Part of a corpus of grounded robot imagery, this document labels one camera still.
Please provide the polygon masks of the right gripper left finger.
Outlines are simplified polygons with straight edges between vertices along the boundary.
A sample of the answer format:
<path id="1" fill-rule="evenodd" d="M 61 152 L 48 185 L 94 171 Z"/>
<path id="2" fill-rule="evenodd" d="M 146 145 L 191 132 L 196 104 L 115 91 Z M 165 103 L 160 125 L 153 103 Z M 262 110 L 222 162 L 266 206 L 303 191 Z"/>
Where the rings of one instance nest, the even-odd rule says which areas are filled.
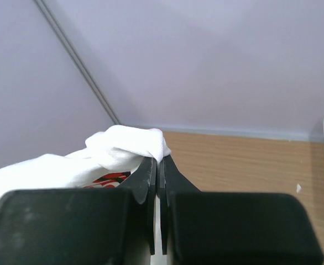
<path id="1" fill-rule="evenodd" d="M 15 190 L 0 199 L 0 264 L 149 264 L 156 160 L 115 188 Z"/>

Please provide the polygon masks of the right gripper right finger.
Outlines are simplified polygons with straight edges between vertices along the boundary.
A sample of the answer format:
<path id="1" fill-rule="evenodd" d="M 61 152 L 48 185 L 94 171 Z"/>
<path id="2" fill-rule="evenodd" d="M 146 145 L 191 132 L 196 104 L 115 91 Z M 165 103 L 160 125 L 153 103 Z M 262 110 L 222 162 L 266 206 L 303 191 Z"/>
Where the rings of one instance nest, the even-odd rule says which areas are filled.
<path id="1" fill-rule="evenodd" d="M 167 156 L 159 198 L 168 264 L 324 263 L 307 211 L 290 194 L 203 192 Z"/>

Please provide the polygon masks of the white t shirt red print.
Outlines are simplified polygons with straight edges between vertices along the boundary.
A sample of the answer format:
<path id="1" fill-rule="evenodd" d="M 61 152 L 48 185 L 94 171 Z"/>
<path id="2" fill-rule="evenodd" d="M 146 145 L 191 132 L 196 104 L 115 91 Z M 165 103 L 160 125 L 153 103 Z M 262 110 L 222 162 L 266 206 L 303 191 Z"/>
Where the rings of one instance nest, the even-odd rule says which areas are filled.
<path id="1" fill-rule="evenodd" d="M 85 149 L 40 157 L 0 168 L 0 198 L 19 189 L 81 188 L 109 173 L 134 172 L 143 158 L 171 154 L 159 129 L 114 125 L 86 139 Z"/>

